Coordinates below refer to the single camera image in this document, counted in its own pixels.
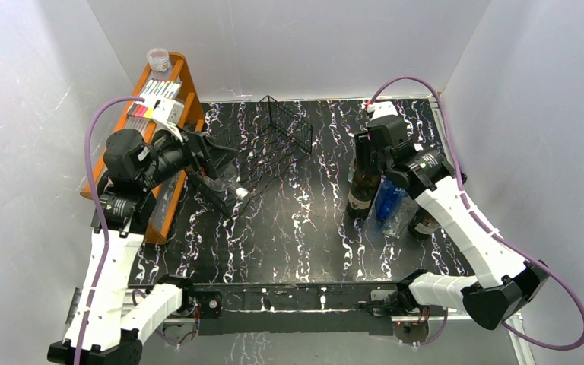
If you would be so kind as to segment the round clear bottle black label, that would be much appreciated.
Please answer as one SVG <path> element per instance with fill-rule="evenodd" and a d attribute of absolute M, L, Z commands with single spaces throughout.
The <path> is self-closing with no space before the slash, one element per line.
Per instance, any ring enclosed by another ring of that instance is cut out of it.
<path fill-rule="evenodd" d="M 203 181 L 214 191 L 228 191 L 238 201 L 246 201 L 252 197 L 251 192 L 241 185 L 238 169 L 232 163 L 226 165 L 215 179 L 212 179 L 205 169 L 202 169 L 201 176 Z"/>

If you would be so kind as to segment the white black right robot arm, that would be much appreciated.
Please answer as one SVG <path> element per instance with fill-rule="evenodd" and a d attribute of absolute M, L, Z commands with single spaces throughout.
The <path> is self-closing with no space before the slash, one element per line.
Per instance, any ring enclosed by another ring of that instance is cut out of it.
<path fill-rule="evenodd" d="M 419 150 L 398 116 L 370 120 L 356 137 L 357 168 L 381 173 L 429 213 L 471 265 L 472 276 L 417 270 L 397 284 L 387 306 L 416 315 L 426 306 L 463 310 L 493 330 L 530 302 L 548 275 L 494 239 L 472 217 L 452 164 L 436 148 Z"/>

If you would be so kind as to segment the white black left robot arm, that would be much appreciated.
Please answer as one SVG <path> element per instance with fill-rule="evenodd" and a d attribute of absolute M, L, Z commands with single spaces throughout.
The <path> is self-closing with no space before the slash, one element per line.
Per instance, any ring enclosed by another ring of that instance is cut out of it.
<path fill-rule="evenodd" d="M 156 208 L 154 189 L 185 173 L 216 205 L 221 199 L 207 180 L 227 186 L 225 170 L 238 155 L 200 132 L 160 130 L 146 142 L 134 129 L 111 134 L 106 171 L 92 193 L 91 258 L 75 316 L 47 358 L 58 364 L 137 364 L 143 345 L 176 314 L 188 316 L 200 304 L 192 281 L 164 275 L 129 312 L 122 308 L 136 254 Z"/>

